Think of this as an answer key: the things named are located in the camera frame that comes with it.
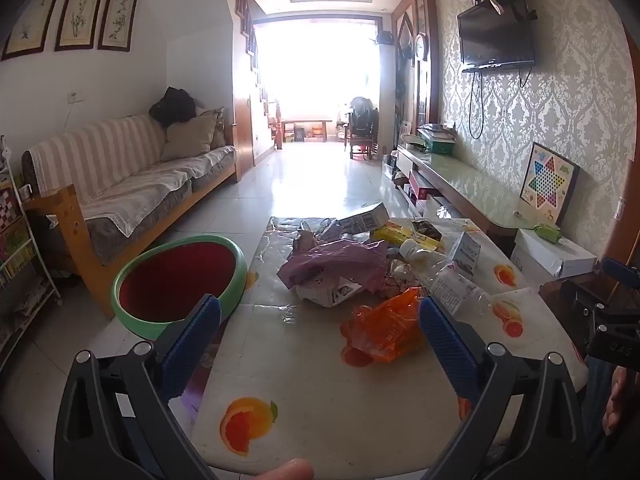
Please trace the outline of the person's left thumb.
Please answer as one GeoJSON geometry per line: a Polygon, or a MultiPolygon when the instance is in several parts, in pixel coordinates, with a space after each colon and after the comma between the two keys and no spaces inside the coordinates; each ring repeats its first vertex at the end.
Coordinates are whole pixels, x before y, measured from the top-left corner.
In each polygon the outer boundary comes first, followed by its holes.
{"type": "Polygon", "coordinates": [[[260,474],[255,480],[314,480],[314,468],[303,458],[294,458],[276,469],[260,474]]]}

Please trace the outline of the person's right hand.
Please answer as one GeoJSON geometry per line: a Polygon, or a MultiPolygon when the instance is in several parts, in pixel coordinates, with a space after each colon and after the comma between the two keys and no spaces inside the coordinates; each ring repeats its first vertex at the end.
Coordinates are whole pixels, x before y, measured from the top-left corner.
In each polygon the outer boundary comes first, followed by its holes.
{"type": "Polygon", "coordinates": [[[623,411],[623,396],[627,382],[627,370],[625,367],[618,366],[614,370],[611,382],[611,392],[608,402],[605,405],[605,411],[602,418],[602,429],[608,436],[612,434],[617,425],[620,423],[620,416],[623,411]]]}

